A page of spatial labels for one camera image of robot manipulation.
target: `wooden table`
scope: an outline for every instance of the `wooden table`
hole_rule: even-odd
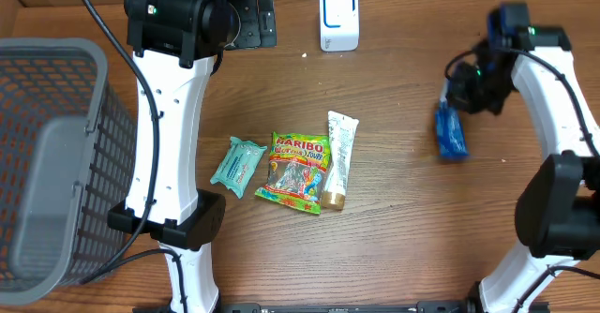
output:
[[[262,305],[401,304],[460,299],[516,241],[516,199],[541,163],[518,96],[501,117],[463,118],[472,158],[437,158],[434,105],[443,67],[486,33],[488,12],[507,0],[361,0],[355,52],[323,53],[317,0],[277,0],[278,46],[226,52],[202,107],[199,186],[224,193],[214,242],[223,300]],[[600,0],[527,0],[535,23],[560,24],[574,45],[577,78],[600,116]],[[98,8],[122,42],[121,6]],[[15,37],[87,37],[109,58],[110,82],[136,112],[134,77],[81,7],[22,9]],[[322,134],[327,111],[360,119],[342,213],[310,216],[257,199],[267,157],[242,200],[208,182],[230,136],[268,144],[271,131]],[[140,238],[130,253],[153,248]],[[600,271],[592,258],[582,267]],[[6,311],[129,312],[171,297],[164,258],[150,257],[85,287],[59,289]],[[600,283],[563,275],[544,292],[555,311],[594,311]]]

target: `blue object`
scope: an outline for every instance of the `blue object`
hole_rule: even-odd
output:
[[[440,102],[440,108],[435,113],[435,122],[440,155],[449,159],[468,157],[469,151],[457,110],[449,107],[447,102]]]

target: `teal packet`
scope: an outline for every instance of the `teal packet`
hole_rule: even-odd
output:
[[[210,183],[220,182],[241,199],[265,150],[266,146],[261,147],[254,142],[232,137],[232,147],[219,164]]]

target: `blue outline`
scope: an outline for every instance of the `blue outline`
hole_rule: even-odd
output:
[[[356,11],[356,0],[352,0],[352,11]],[[327,7],[325,0],[322,0],[322,21],[329,28],[339,28],[341,25],[330,25],[327,23]]]

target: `plastic crate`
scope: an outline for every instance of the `plastic crate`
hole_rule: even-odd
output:
[[[0,39],[0,305],[75,284],[125,242],[136,126],[85,39]]]

